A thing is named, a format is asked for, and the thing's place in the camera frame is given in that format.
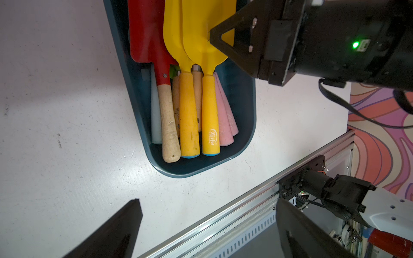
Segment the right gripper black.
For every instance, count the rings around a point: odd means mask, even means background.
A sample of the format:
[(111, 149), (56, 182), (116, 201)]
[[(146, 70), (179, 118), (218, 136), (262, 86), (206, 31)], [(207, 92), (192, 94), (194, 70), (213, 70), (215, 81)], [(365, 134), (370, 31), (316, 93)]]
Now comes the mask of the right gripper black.
[(242, 1), (210, 43), (253, 78), (412, 90), (412, 1)]

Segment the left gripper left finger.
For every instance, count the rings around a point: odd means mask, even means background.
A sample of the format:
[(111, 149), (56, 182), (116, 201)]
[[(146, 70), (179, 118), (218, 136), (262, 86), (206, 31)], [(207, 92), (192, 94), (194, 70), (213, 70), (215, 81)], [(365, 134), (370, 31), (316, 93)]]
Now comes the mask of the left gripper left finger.
[(66, 258), (130, 258), (143, 213), (139, 199), (130, 200)]

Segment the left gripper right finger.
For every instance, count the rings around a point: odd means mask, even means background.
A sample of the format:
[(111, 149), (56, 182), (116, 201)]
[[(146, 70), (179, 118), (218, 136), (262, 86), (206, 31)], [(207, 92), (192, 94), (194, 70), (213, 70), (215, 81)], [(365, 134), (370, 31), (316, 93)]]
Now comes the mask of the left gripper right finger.
[(286, 258), (354, 257), (286, 200), (277, 201), (276, 223)]

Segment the yellow shovel blue-tipped handle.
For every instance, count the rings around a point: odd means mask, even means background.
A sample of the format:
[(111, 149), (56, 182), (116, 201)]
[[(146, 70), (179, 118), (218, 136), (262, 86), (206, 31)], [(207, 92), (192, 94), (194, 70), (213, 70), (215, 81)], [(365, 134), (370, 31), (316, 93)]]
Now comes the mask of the yellow shovel blue-tipped handle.
[(203, 71), (202, 153), (220, 153), (214, 72), (228, 57), (210, 43), (210, 30), (235, 14), (236, 1), (182, 1), (183, 43), (189, 58)]

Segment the light green round shovel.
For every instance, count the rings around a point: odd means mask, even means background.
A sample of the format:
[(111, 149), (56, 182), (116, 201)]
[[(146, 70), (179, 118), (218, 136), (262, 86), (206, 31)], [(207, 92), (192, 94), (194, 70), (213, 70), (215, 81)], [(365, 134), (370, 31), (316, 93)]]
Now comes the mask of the light green round shovel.
[(199, 132), (202, 131), (202, 79), (203, 73), (201, 67), (197, 64), (194, 64), (191, 70), (193, 75), (193, 84), (194, 84), (194, 93), (195, 93), (195, 102), (196, 102), (196, 112), (197, 112), (197, 124)]

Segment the green trowel wooden handle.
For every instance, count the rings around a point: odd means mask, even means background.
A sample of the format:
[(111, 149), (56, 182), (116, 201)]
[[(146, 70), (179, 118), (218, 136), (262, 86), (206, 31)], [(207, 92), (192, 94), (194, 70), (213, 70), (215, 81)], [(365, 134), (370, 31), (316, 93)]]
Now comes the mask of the green trowel wooden handle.
[(173, 99), (173, 109), (174, 109), (176, 130), (177, 130), (177, 135), (180, 136), (180, 129), (179, 129), (180, 69), (179, 69), (179, 66), (170, 65), (170, 78), (172, 79), (172, 99)]

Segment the purple trowel pink handle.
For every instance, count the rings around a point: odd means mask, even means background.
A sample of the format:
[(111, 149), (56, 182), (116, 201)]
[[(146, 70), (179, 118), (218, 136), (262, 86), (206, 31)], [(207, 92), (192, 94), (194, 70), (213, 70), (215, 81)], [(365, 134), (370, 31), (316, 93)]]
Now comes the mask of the purple trowel pink handle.
[(238, 126), (236, 124), (231, 106), (229, 104), (229, 101), (228, 101), (227, 96), (225, 94), (225, 91), (222, 87), (222, 84), (220, 82), (220, 79), (219, 79), (219, 76), (218, 76), (217, 72), (214, 72), (214, 77), (215, 77), (215, 79), (217, 79), (217, 82), (218, 82), (218, 87), (219, 87), (219, 90), (220, 90), (220, 93), (221, 93), (221, 96), (222, 96), (222, 99), (223, 99), (225, 110), (227, 112), (227, 116), (228, 116), (228, 120), (229, 120), (229, 124), (230, 124), (230, 129), (231, 129), (231, 132), (232, 132), (232, 136), (236, 136), (239, 133)]
[(216, 89), (216, 98), (217, 98), (217, 107), (218, 107), (218, 122), (219, 122), (219, 140), (220, 146), (225, 147), (229, 146), (234, 142), (230, 123), (228, 120), (227, 110), (224, 105), (222, 94), (219, 89), (217, 75), (214, 74), (215, 79), (215, 89)]

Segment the red square shovel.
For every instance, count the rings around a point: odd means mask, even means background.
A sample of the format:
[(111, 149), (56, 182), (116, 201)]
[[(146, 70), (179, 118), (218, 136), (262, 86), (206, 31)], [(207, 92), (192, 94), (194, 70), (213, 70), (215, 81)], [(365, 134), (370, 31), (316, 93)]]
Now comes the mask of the red square shovel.
[(164, 13), (165, 1), (128, 1), (131, 57), (137, 63), (154, 65), (160, 104), (162, 157), (166, 163), (173, 163), (181, 157), (170, 78), (170, 65), (177, 62), (163, 39)]

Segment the light blue shovel white handle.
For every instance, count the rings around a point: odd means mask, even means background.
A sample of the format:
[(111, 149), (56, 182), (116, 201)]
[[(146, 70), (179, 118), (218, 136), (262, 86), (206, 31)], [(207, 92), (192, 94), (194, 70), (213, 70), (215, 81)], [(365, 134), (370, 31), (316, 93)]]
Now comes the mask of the light blue shovel white handle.
[(151, 132), (152, 143), (162, 144), (161, 114), (154, 65), (151, 65)]

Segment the yellow square shovel yellow handle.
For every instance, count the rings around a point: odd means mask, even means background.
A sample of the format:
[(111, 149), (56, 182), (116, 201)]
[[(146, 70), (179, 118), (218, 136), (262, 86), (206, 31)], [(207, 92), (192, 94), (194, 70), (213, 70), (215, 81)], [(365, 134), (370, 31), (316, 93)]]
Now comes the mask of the yellow square shovel yellow handle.
[(191, 68), (195, 64), (183, 45), (182, 1), (165, 2), (163, 38), (170, 55), (180, 68), (180, 146), (181, 156), (193, 159), (200, 155), (196, 98)]

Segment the teal storage box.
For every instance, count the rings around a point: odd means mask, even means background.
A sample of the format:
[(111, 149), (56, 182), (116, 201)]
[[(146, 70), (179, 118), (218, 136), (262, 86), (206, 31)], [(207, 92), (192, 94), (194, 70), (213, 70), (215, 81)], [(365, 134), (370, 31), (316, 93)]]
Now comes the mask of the teal storage box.
[(151, 125), (151, 76), (147, 73), (151, 64), (133, 61), (130, 52), (129, 12), (127, 1), (104, 1), (106, 14), (115, 43), (129, 99), (133, 109), (146, 156), (161, 174), (173, 178), (185, 178), (214, 168), (241, 154), (251, 142), (256, 128), (255, 80), (237, 67), (231, 60), (216, 69), (223, 90), (229, 100), (239, 133), (234, 143), (223, 147), (214, 157), (200, 155), (193, 159), (180, 159), (166, 163), (160, 145), (152, 143)]

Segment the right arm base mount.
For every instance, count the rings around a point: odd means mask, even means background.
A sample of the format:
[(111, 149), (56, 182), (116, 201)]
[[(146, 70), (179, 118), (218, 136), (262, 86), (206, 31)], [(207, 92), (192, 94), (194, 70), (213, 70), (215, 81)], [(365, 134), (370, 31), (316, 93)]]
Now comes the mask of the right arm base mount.
[(304, 174), (308, 170), (325, 173), (324, 165), (325, 156), (319, 155), (282, 178), (278, 182), (279, 190), (277, 193), (279, 194), (279, 198), (290, 201), (291, 204), (301, 211), (307, 208), (309, 205), (307, 200), (309, 200), (310, 194), (301, 189)]

